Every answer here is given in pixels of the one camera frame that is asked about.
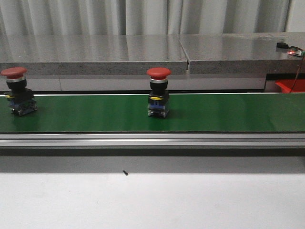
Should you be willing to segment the grey stone counter slab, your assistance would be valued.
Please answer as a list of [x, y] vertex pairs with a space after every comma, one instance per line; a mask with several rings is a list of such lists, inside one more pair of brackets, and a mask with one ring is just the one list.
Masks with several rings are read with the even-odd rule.
[[176, 35], [2, 35], [0, 68], [31, 75], [141, 75], [152, 67], [184, 74]]

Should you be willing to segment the red mushroom button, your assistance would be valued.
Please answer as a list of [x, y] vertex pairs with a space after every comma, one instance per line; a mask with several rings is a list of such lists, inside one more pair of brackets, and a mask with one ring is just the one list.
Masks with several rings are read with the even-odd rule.
[[171, 70], [164, 67], [155, 67], [147, 70], [150, 76], [151, 92], [148, 97], [148, 116], [166, 118], [169, 112], [168, 79]]
[[27, 80], [24, 74], [27, 69], [24, 67], [12, 67], [2, 70], [0, 74], [6, 77], [6, 84], [10, 89], [5, 93], [5, 97], [9, 101], [8, 107], [11, 113], [24, 116], [36, 111], [37, 104], [31, 89], [26, 88]]

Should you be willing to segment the black plug connector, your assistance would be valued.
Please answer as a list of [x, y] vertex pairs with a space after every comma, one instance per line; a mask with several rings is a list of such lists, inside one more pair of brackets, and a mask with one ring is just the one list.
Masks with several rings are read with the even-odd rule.
[[281, 49], [288, 49], [288, 48], [289, 48], [289, 45], [288, 45], [287, 43], [285, 43], [285, 42], [278, 42], [278, 43], [276, 44], [276, 47], [277, 47], [277, 48], [281, 48]]

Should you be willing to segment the small green circuit board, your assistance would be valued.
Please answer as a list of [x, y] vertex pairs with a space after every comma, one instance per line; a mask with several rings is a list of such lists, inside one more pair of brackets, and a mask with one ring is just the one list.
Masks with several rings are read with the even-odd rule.
[[297, 57], [303, 57], [305, 54], [305, 51], [302, 49], [291, 48], [291, 49], [289, 49], [288, 54], [297, 56]]

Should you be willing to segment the aluminium conveyor side rail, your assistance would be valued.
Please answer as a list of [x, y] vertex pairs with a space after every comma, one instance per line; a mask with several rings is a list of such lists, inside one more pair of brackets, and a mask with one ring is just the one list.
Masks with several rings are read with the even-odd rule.
[[304, 148], [303, 133], [4, 134], [3, 148]]

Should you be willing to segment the red plastic bin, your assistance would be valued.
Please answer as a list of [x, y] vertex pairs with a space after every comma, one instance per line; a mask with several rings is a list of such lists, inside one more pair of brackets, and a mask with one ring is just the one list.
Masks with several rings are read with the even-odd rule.
[[275, 82], [277, 86], [280, 87], [282, 93], [304, 93], [305, 92], [305, 80], [300, 79], [296, 80], [294, 85], [294, 80], [286, 79], [286, 80], [278, 80]]

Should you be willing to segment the grey pleated curtain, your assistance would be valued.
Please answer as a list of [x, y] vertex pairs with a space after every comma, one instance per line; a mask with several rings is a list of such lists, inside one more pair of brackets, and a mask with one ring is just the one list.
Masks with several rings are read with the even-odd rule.
[[2, 35], [283, 32], [289, 0], [3, 0]]

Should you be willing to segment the green conveyor belt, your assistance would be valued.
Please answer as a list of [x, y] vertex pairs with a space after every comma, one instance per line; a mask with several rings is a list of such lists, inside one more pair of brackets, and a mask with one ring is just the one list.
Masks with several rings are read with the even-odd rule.
[[305, 96], [172, 94], [165, 119], [148, 116], [147, 95], [37, 96], [38, 110], [19, 117], [0, 99], [3, 133], [303, 132]]

